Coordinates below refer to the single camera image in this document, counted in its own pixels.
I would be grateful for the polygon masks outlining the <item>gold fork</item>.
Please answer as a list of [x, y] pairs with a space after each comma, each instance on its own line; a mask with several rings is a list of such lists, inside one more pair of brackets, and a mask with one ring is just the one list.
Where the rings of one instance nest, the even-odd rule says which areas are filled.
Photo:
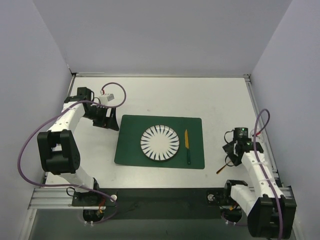
[[218, 175], [221, 171], [223, 171], [226, 167], [231, 167], [231, 161], [226, 162], [220, 169], [216, 171], [216, 174]]

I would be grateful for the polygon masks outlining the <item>gold knife green handle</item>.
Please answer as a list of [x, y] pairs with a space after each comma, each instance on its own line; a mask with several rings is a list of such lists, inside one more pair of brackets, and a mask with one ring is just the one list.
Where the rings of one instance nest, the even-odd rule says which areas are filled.
[[191, 153], [190, 153], [189, 135], [188, 135], [187, 129], [184, 132], [184, 142], [185, 142], [185, 148], [186, 148], [187, 164], [190, 165], [191, 164]]

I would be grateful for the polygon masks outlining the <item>white blue striped plate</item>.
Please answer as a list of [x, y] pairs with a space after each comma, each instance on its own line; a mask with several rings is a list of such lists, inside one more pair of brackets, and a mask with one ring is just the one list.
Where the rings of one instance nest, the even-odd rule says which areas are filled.
[[180, 138], [173, 128], [154, 125], [147, 128], [141, 135], [140, 148], [150, 160], [164, 162], [178, 153]]

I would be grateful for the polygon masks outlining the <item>dark green placemat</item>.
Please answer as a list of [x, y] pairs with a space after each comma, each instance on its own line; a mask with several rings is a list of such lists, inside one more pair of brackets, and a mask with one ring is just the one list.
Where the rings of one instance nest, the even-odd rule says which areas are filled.
[[[179, 136], [179, 150], [170, 160], [151, 160], [141, 150], [140, 140], [143, 132], [155, 125], [168, 126], [174, 129]], [[185, 147], [186, 129], [188, 131], [190, 165], [187, 164]], [[202, 120], [198, 117], [123, 115], [114, 162], [125, 166], [202, 170], [205, 167]]]

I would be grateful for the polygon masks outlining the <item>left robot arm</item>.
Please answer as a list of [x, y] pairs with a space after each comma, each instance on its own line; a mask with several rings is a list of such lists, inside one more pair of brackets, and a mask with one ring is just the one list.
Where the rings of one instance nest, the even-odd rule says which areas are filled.
[[46, 131], [37, 135], [42, 169], [66, 180], [73, 188], [84, 193], [83, 199], [91, 206], [100, 203], [102, 193], [97, 180], [81, 167], [81, 155], [74, 131], [81, 118], [92, 121], [93, 126], [118, 131], [116, 107], [112, 93], [101, 92], [98, 97], [87, 87], [79, 87], [74, 96], [63, 102], [62, 115]]

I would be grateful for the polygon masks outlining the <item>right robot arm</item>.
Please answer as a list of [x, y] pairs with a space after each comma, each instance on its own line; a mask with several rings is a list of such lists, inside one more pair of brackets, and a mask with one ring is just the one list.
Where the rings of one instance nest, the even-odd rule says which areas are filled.
[[236, 127], [233, 139], [223, 150], [234, 166], [243, 165], [253, 188], [243, 180], [228, 180], [221, 197], [227, 204], [236, 202], [247, 216], [249, 233], [255, 238], [291, 237], [297, 204], [278, 187], [264, 150], [249, 137], [248, 128]]

